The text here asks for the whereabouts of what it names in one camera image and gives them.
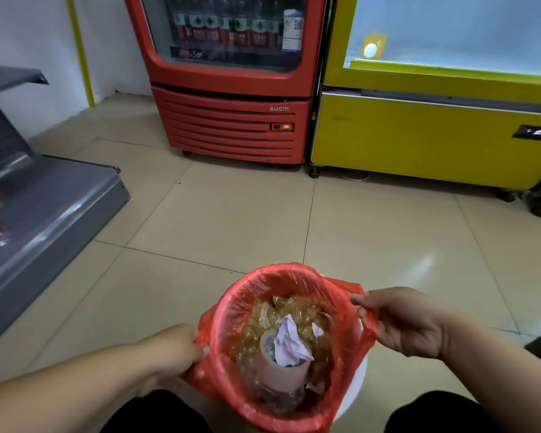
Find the red trash bag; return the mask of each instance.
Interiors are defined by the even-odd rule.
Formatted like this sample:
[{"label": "red trash bag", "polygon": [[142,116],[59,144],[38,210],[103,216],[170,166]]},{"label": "red trash bag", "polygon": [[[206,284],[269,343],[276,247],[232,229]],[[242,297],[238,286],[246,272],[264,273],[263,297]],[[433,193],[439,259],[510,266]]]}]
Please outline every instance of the red trash bag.
[{"label": "red trash bag", "polygon": [[[363,330],[350,303],[353,293],[364,294],[360,284],[321,276],[300,263],[261,267],[231,285],[219,303],[204,313],[198,324],[196,343],[209,346],[210,354],[189,372],[186,380],[212,399],[222,399],[255,428],[267,432],[315,433],[331,427],[348,387],[378,334],[378,320],[367,310]],[[262,402],[245,392],[235,364],[235,345],[249,322],[256,299],[298,294],[316,298],[332,316],[331,385],[309,410],[275,415]]]}]

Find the black pants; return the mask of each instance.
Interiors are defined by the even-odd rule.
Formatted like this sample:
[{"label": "black pants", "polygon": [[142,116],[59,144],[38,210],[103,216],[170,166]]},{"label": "black pants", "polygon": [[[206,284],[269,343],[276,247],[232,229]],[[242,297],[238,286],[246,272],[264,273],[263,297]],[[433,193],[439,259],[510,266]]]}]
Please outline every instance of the black pants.
[{"label": "black pants", "polygon": [[[123,432],[212,433],[204,418],[179,397],[166,390],[155,390],[144,398],[123,405],[101,433]],[[385,433],[499,431],[476,402],[440,390],[421,395],[393,413]]]}]

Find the tape roll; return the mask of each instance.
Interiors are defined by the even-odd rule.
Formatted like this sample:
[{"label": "tape roll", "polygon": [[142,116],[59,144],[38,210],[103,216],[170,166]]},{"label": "tape roll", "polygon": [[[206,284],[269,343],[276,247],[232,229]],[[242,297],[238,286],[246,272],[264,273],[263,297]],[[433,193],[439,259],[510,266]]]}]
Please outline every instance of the tape roll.
[{"label": "tape roll", "polygon": [[310,360],[298,366],[279,366],[267,354],[265,345],[274,339],[277,330],[268,330],[262,337],[256,356],[257,381],[276,392],[291,393],[304,385],[304,378],[309,371]]}]

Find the yellow pole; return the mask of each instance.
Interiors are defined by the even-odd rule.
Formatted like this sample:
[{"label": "yellow pole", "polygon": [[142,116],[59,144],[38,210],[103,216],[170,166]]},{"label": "yellow pole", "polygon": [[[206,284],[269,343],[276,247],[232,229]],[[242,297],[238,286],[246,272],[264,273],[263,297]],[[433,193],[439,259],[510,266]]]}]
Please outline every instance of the yellow pole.
[{"label": "yellow pole", "polygon": [[70,21],[72,23],[72,31],[74,32],[76,50],[78,51],[80,70],[82,71],[82,81],[84,82],[84,91],[87,94],[88,105],[90,105],[91,108],[94,108],[94,94],[92,93],[92,84],[90,83],[87,54],[84,51],[84,42],[82,42],[80,23],[78,22],[78,14],[76,13],[76,4],[74,3],[74,0],[66,0],[66,4],[68,5],[68,14],[70,15]]}]

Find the beverage cooler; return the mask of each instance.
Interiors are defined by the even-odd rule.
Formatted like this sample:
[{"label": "beverage cooler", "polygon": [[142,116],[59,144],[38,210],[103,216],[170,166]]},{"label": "beverage cooler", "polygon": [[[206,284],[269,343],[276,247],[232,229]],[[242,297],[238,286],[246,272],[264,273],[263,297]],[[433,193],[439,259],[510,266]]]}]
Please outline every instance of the beverage cooler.
[{"label": "beverage cooler", "polygon": [[541,0],[338,0],[311,160],[541,179]]},{"label": "beverage cooler", "polygon": [[298,164],[325,0],[125,0],[168,141]]}]

